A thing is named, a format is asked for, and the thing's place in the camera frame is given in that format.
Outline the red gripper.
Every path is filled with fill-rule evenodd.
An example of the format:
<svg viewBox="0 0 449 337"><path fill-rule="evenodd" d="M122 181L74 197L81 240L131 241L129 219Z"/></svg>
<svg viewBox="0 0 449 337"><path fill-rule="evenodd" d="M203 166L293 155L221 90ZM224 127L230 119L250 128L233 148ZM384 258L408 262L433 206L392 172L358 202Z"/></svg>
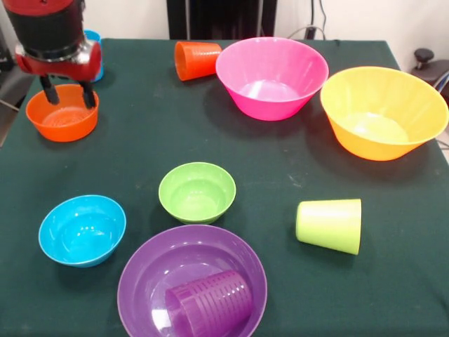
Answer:
<svg viewBox="0 0 449 337"><path fill-rule="evenodd" d="M24 72L40 76L39 81L50 104L59 104L58 92L47 76L52 74L79 81L85 106L96 107L91 81L95 80L102 67L102 50L98 42L84 39L75 54L56 60L33 58L21 44L17 44L15 59Z"/></svg>

